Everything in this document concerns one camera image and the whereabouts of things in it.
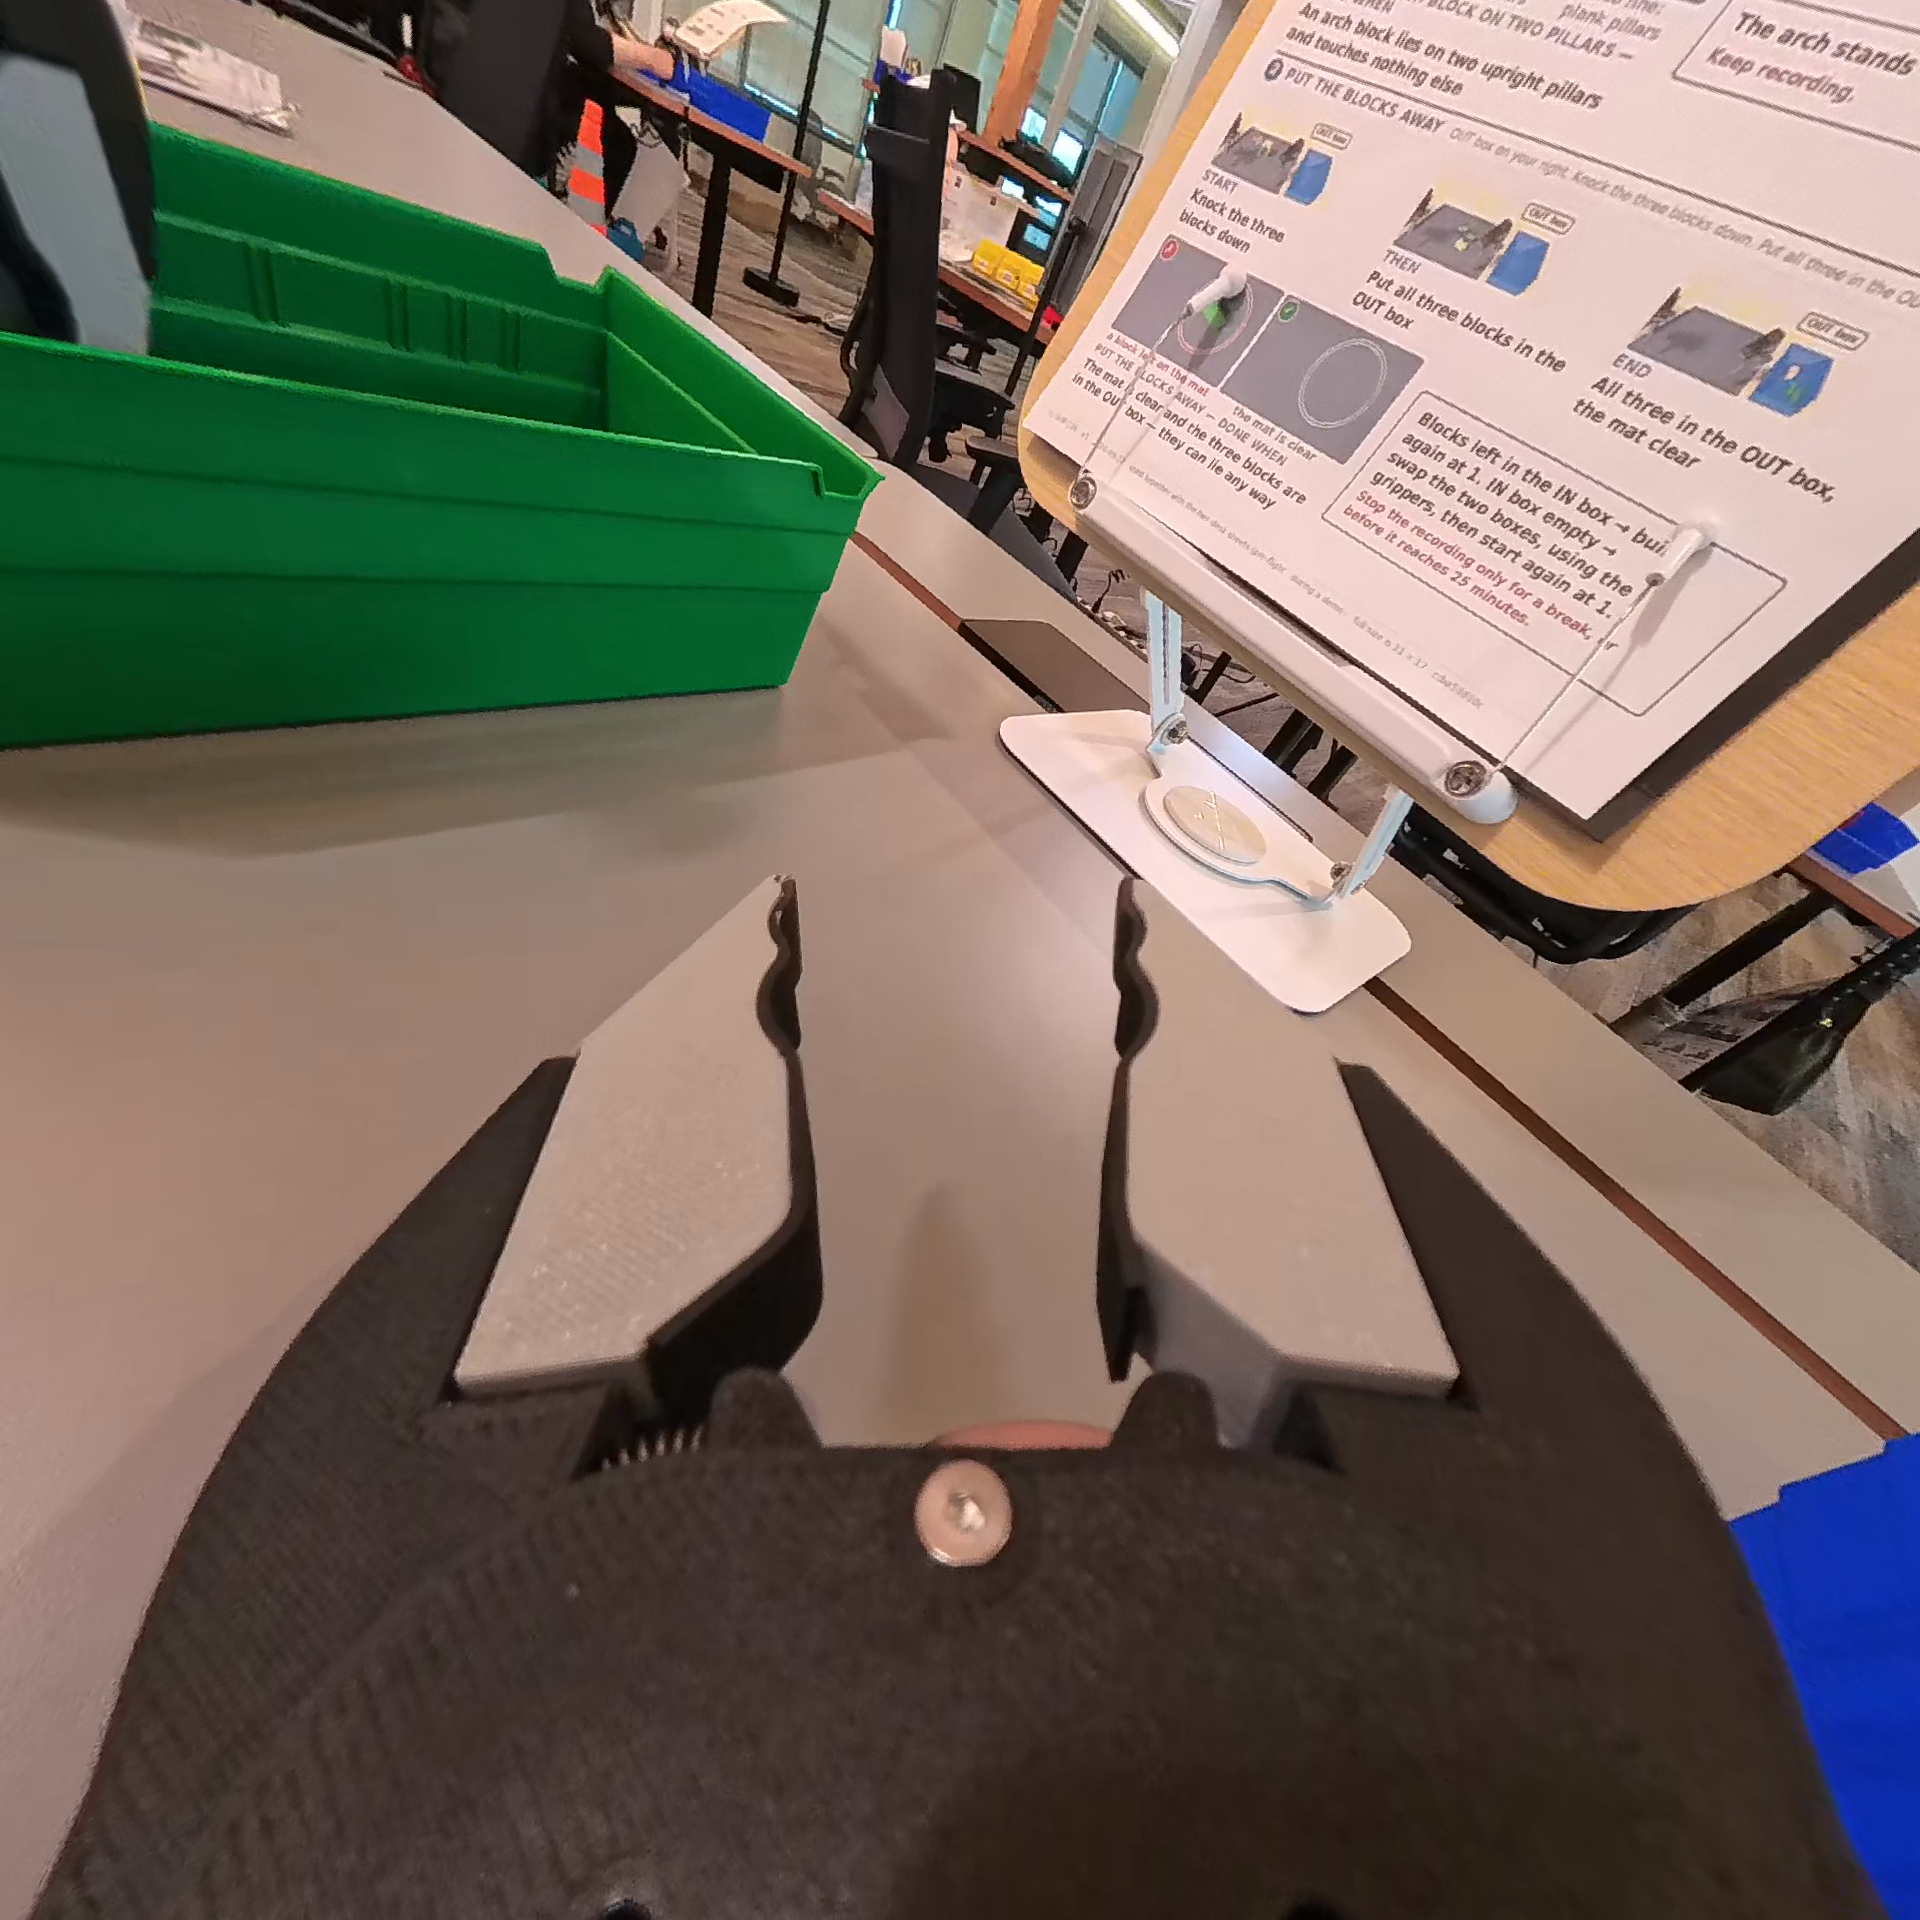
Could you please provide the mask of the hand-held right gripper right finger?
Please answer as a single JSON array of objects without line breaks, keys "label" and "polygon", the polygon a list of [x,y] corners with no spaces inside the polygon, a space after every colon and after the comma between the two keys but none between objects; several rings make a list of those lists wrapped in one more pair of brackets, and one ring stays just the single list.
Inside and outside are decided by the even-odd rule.
[{"label": "hand-held right gripper right finger", "polygon": [[1163,892],[1120,877],[1094,1312],[1113,1380],[1178,1372],[1221,1444],[1306,1388],[1441,1401],[1458,1368],[1348,1078]]}]

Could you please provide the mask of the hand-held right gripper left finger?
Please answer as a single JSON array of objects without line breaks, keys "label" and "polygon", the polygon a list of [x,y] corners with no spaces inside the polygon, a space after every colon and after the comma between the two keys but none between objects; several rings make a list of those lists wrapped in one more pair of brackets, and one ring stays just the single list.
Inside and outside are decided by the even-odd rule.
[{"label": "hand-held right gripper left finger", "polygon": [[584,1040],[455,1364],[462,1396],[708,1401],[822,1306],[800,898],[758,882]]}]

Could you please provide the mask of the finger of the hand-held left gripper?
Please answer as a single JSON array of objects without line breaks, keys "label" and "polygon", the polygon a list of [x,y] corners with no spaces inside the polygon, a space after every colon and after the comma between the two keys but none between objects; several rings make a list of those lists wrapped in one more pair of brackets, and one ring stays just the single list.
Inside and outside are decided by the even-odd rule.
[{"label": "finger of the hand-held left gripper", "polygon": [[4,4],[4,333],[146,351],[155,197],[116,4]]}]

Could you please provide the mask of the green plastic bin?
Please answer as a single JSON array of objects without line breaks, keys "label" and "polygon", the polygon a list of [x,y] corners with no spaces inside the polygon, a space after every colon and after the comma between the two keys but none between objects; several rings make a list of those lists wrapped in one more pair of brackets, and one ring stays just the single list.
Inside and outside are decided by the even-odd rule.
[{"label": "green plastic bin", "polygon": [[152,160],[152,348],[4,333],[4,749],[788,683],[853,445],[617,269]]}]

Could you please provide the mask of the blue plastic bin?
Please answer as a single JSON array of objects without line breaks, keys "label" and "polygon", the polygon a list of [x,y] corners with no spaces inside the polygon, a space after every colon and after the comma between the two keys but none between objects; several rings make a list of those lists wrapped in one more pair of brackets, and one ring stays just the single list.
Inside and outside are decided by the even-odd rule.
[{"label": "blue plastic bin", "polygon": [[1918,1433],[1732,1520],[1840,1826],[1918,1915]]}]

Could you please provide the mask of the white document stand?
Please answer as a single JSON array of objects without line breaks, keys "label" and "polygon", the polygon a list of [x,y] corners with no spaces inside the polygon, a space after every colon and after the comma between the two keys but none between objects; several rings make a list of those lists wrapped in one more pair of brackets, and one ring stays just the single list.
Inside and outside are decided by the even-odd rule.
[{"label": "white document stand", "polygon": [[[1139,383],[1150,372],[1178,372],[1167,347],[1184,327],[1197,327],[1201,342],[1211,347],[1245,302],[1248,271],[1241,269],[1196,285],[1170,323],[1139,347],[1068,488],[1082,525],[1089,525],[1106,548],[1135,554],[1150,665],[1150,713],[1126,720],[1126,743],[1139,755],[1135,770],[1120,774],[1118,761],[1106,761],[1106,736],[1083,717],[1050,726],[1049,743],[1023,731],[1016,756],[1254,982],[1286,1008],[1318,1016],[1412,946],[1403,923],[1369,898],[1369,886],[1416,797],[1441,799],[1470,822],[1506,822],[1518,810],[1510,763],[1572,729],[1581,704],[1595,695],[1593,665],[1617,640],[1633,635],[1650,608],[1675,597],[1681,577],[1711,554],[1714,536],[1684,521],[1655,546],[1646,574],[1625,588],[1618,611],[1600,623],[1591,651],[1554,685],[1543,709],[1510,743],[1478,750],[1364,665],[1314,640],[1294,616],[1269,611],[1167,521],[1135,510],[1120,488],[1131,449],[1100,460]],[[1153,592],[1156,571],[1172,571],[1191,592],[1201,627],[1216,640],[1223,645],[1241,640],[1245,651],[1269,642],[1279,653],[1277,674],[1297,693],[1318,699],[1333,720],[1346,726],[1348,743],[1369,743],[1412,774],[1412,790],[1387,785],[1373,822],[1348,860],[1318,854],[1277,803],[1265,803],[1241,778],[1221,778],[1216,756],[1188,742],[1182,615]]]}]

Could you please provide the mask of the wooden background table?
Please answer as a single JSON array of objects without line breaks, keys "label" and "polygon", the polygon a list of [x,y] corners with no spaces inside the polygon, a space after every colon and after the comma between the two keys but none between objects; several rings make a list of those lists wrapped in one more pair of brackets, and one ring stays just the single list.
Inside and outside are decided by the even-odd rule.
[{"label": "wooden background table", "polygon": [[731,179],[743,177],[765,189],[779,187],[785,210],[790,210],[794,187],[811,183],[813,171],[802,160],[774,149],[768,141],[743,136],[742,129],[706,114],[645,74],[613,72],[612,87],[617,90],[621,104],[637,106],[675,149],[691,143],[695,149],[708,153],[708,189],[691,269],[691,310],[713,315],[731,210]]}]

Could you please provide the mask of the small blue storage bin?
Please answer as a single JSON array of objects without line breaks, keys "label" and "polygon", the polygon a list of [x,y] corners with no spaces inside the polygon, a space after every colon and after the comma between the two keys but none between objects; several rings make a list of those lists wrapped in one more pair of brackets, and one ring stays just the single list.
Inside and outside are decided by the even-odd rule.
[{"label": "small blue storage bin", "polygon": [[728,128],[747,141],[768,141],[769,106],[731,87],[728,80],[713,79],[708,72],[683,62],[675,64],[670,87],[683,96],[691,112],[713,117],[717,128]]},{"label": "small blue storage bin", "polygon": [[1918,810],[1893,810],[1882,799],[1860,806],[1811,844],[1811,860],[1847,877],[1897,869],[1900,860],[1912,863],[1912,854]]}]

